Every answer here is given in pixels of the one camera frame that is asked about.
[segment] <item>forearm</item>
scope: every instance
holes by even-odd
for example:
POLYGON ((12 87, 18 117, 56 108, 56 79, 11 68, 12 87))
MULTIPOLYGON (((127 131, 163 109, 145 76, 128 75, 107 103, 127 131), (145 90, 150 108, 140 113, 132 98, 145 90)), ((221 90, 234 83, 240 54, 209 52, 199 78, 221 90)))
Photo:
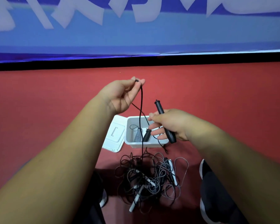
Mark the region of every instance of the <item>forearm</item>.
POLYGON ((95 168, 114 113, 93 98, 0 190, 0 223, 68 223, 95 168))
POLYGON ((196 118, 192 122, 198 131, 194 133, 190 127, 189 140, 247 220, 251 224, 280 223, 280 165, 206 121, 196 118))

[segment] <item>tangled cord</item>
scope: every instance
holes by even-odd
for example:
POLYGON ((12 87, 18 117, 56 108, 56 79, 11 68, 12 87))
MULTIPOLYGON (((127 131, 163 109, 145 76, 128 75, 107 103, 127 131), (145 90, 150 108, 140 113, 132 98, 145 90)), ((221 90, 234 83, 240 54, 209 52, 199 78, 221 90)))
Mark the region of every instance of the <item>tangled cord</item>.
POLYGON ((162 153, 153 155, 147 152, 147 148, 141 156, 133 156, 132 153, 130 156, 123 155, 120 159, 120 166, 114 170, 115 176, 122 179, 117 188, 117 194, 121 195, 123 202, 127 204, 132 204, 136 195, 139 194, 140 196, 137 204, 142 213, 144 213, 142 211, 143 202, 147 202, 147 204, 150 205, 147 211, 149 212, 153 205, 159 203, 161 196, 172 200, 170 204, 170 206, 172 206, 175 200, 181 195, 181 187, 188 167, 188 161, 183 157, 178 157, 175 159, 174 166, 171 168, 162 153), (178 159, 184 159, 187 163, 187 168, 181 183, 178 177, 172 174, 172 169, 176 173, 176 161, 178 159), (171 175, 176 177, 177 185, 175 185, 171 175))

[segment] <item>hand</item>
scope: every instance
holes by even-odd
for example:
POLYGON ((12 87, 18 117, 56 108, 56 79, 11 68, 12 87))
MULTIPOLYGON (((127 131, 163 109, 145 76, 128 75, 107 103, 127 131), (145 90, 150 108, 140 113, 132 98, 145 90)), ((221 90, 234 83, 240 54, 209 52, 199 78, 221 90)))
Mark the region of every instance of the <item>hand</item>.
POLYGON ((129 80, 116 80, 105 86, 98 95, 105 100, 111 111, 116 115, 126 111, 144 85, 145 79, 132 77, 129 80))
MULTIPOLYGON (((150 113, 148 120, 154 121, 149 125, 149 129, 155 129, 160 126, 164 126, 166 129, 175 133, 176 138, 182 141, 188 141, 187 138, 187 126, 189 125, 189 119, 191 115, 178 109, 164 110, 164 114, 158 112, 150 113)), ((167 139, 165 130, 163 127, 151 132, 151 135, 158 135, 159 140, 167 139)))

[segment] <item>red floor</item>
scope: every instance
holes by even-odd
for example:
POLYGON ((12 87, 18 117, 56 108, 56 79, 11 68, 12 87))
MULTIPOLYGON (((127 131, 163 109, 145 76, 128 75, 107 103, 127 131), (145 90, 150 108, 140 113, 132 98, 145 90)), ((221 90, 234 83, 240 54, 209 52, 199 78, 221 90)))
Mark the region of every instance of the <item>red floor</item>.
MULTIPOLYGON (((55 139, 104 85, 134 75, 147 81, 143 87, 146 114, 156 111, 154 101, 159 99, 164 108, 182 109, 208 120, 280 162, 280 63, 0 72, 0 187, 55 139)), ((140 96, 134 103, 140 104, 140 96)), ((138 110, 130 107, 122 115, 136 116, 138 110)), ((168 150, 168 157, 182 156, 190 164, 182 196, 172 208, 162 201, 164 206, 148 215, 129 213, 129 206, 111 186, 120 157, 140 151, 127 145, 117 154, 102 150, 97 168, 102 169, 110 195, 103 208, 107 224, 202 222, 201 157, 186 142, 168 150)), ((182 176, 185 164, 180 162, 177 168, 182 176)))

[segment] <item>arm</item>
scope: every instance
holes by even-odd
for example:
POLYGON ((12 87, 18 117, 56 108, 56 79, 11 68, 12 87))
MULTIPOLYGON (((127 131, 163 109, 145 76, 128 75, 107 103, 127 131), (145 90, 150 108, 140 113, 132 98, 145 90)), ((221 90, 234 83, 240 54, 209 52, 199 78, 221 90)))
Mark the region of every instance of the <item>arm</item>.
MULTIPOLYGON (((149 120, 156 122, 150 129, 163 125, 198 149, 250 224, 280 223, 280 164, 186 112, 151 113, 149 120)), ((160 133, 162 128, 152 131, 152 135, 160 133)))
POLYGON ((128 109, 144 80, 114 81, 45 150, 0 189, 0 223, 69 223, 95 168, 115 114, 128 109))

